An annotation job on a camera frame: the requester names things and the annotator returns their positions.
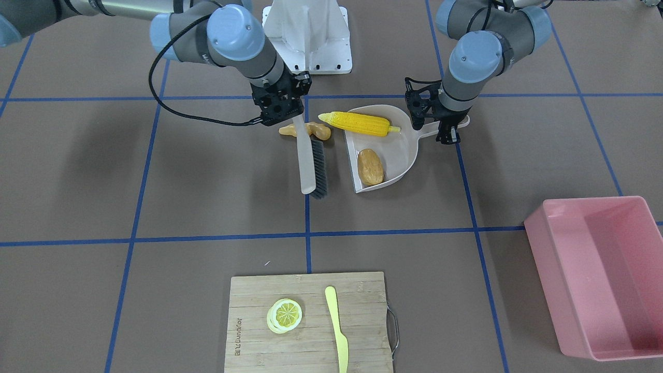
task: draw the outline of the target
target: yellow knife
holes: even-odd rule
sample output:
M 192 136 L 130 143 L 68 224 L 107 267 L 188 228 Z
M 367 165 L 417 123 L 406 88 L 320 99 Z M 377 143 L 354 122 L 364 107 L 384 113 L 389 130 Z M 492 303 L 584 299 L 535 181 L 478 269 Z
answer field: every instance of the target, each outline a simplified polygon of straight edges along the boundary
M 331 324 L 336 339 L 336 350 L 338 351 L 338 372 L 347 373 L 347 338 L 341 333 L 341 322 L 338 319 L 338 300 L 336 299 L 336 288 L 327 286 L 325 289 L 327 307 L 330 309 Z

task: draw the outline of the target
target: corn cob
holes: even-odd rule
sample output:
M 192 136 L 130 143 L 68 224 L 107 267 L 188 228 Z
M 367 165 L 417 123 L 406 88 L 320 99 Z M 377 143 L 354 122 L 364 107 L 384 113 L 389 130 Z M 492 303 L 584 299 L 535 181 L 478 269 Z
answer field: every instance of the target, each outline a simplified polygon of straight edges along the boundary
M 331 112 L 320 114 L 318 118 L 336 128 L 366 135 L 384 137 L 389 132 L 400 132 L 400 127 L 390 125 L 388 119 L 372 115 Z

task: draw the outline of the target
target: pink bin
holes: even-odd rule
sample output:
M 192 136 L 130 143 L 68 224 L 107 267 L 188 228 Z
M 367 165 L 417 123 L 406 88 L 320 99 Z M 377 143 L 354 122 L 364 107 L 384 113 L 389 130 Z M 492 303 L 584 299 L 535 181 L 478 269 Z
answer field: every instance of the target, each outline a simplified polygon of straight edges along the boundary
M 562 353 L 663 357 L 663 238 L 642 197 L 546 200 L 525 229 Z

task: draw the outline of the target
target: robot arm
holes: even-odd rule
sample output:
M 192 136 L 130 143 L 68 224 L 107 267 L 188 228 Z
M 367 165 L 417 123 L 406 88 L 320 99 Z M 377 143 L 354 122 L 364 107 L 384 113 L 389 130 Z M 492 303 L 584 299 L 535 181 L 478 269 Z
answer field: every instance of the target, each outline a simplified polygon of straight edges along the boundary
M 492 0 L 445 0 L 442 3 L 436 14 L 437 27 L 458 40 L 458 44 L 442 80 L 405 79 L 405 99 L 414 129 L 421 129 L 424 118 L 433 118 L 440 121 L 437 141 L 459 143 L 457 126 L 484 85 L 550 38 L 552 24 L 543 9 L 526 6 L 516 11 L 518 5 L 513 5 L 512 1 L 505 1 L 503 5 L 514 12 L 497 9 Z M 415 90 L 413 82 L 429 85 Z M 428 92 L 430 98 L 423 98 L 424 92 Z
M 150 38 L 156 51 L 172 44 L 163 57 L 232 66 L 249 80 L 261 115 L 245 123 L 217 123 L 274 125 L 304 112 L 300 97 L 308 93 L 311 78 L 308 72 L 291 73 L 247 7 L 251 8 L 250 0 L 8 0 L 0 2 L 0 46 L 74 15 L 151 19 Z M 204 17 L 209 18 L 178 35 Z

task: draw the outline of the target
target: wooden cutting board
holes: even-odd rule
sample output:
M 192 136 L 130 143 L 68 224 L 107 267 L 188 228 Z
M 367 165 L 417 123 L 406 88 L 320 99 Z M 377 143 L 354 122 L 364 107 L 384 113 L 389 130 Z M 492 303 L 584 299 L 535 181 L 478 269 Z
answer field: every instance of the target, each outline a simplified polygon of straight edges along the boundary
M 233 277 L 230 285 L 225 373 L 338 373 L 338 355 L 325 288 L 336 288 L 349 373 L 393 373 L 387 336 L 383 272 Z M 293 330 L 267 328 L 267 312 L 281 298 L 304 312 Z

